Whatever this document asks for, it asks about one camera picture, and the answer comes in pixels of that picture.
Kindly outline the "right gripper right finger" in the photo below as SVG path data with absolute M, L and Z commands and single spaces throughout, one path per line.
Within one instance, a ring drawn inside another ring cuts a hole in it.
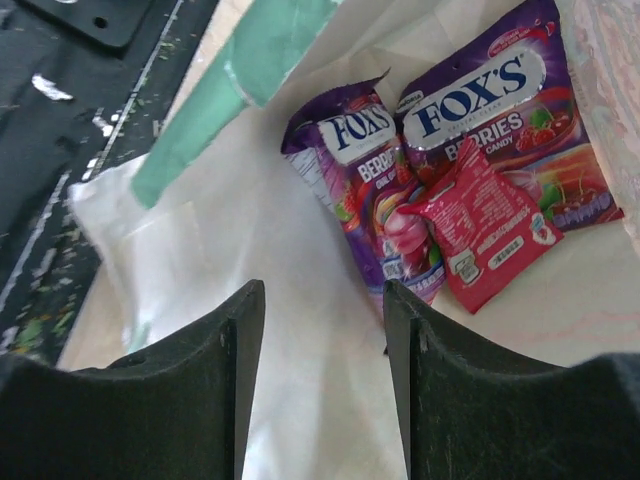
M 383 293 L 411 479 L 635 479 L 639 357 L 565 368 L 509 350 L 420 300 Z

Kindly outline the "pink candy packet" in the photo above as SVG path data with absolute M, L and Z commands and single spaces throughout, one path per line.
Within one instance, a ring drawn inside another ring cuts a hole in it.
M 399 212 L 426 221 L 449 288 L 471 314 L 564 238 L 524 189 L 493 169 L 470 137 L 427 196 Z

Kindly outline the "purple berry candy packet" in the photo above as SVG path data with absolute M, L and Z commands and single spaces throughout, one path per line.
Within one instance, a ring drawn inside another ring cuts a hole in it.
M 445 282 L 439 248 L 419 218 L 401 215 L 425 188 L 410 170 L 378 78 L 332 88 L 289 120 L 281 152 L 335 214 L 370 297 L 398 280 L 431 303 Z
M 395 112 L 431 187 L 466 137 L 562 231 L 622 218 L 584 127 L 552 1 L 524 1 L 410 82 Z

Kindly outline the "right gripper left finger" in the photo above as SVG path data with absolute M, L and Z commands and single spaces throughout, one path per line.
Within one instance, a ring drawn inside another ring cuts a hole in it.
M 238 479 L 264 331 L 265 287 L 106 368 L 1 358 L 5 479 Z

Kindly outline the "green paper gift bag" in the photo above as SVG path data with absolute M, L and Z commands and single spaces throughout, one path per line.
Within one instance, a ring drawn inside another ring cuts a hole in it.
M 281 156 L 309 98 L 384 76 L 405 85 L 463 47 L 508 1 L 337 1 L 334 17 L 268 103 L 240 112 L 187 169 L 136 158 L 73 186 L 76 218 L 124 310 L 93 300 L 72 346 L 88 364 L 115 340 L 132 352 L 216 308 L 247 280 L 266 320 L 244 475 L 402 479 L 404 459 L 381 321 L 337 220 Z M 621 221 L 570 233 L 478 314 L 435 307 L 526 356 L 572 365 L 639 349 L 639 5 L 562 1 L 569 69 Z

